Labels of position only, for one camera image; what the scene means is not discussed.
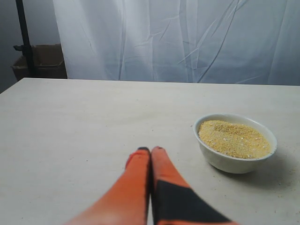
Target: bowl of cornmeal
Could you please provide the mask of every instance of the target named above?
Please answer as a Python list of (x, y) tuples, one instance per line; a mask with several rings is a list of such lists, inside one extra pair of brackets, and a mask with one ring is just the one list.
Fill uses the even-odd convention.
[(277, 140), (264, 125), (235, 114), (210, 114), (193, 127), (205, 159), (228, 173), (257, 169), (277, 149)]

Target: gray wall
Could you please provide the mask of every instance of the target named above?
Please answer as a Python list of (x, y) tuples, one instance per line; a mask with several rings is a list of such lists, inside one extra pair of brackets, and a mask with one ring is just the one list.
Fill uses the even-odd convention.
[[(23, 0), (32, 45), (60, 43), (52, 0)], [(12, 69), (22, 55), (13, 49), (22, 45), (22, 36), (14, 0), (0, 0), (0, 93), (16, 83)]]

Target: white curtain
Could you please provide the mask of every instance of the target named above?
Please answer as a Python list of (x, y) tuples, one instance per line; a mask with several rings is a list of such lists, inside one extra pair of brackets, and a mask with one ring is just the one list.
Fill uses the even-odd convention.
[(53, 0), (72, 79), (300, 85), (300, 0)]

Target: white bowl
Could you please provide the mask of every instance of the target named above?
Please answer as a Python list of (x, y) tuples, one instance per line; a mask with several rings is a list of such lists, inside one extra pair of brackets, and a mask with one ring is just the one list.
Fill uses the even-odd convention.
[[(243, 159), (219, 153), (207, 146), (199, 137), (198, 132), (203, 122), (209, 120), (221, 120), (229, 123), (245, 124), (260, 132), (270, 143), (270, 153), (262, 158)], [(244, 116), (235, 114), (210, 114), (201, 117), (194, 124), (194, 134), (199, 142), (200, 150), (205, 159), (215, 168), (228, 173), (248, 173), (257, 169), (267, 158), (272, 156), (277, 149), (277, 140), (273, 133), (264, 125)]]

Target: table surface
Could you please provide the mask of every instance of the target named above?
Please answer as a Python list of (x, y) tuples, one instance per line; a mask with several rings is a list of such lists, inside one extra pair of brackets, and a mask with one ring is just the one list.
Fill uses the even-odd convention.
[[(208, 113), (266, 125), (276, 154), (256, 172), (217, 171), (192, 130)], [(297, 224), (299, 115), (294, 86), (25, 78), (0, 95), (1, 223), (62, 224), (106, 192), (137, 147), (160, 145), (195, 192), (229, 218)]]

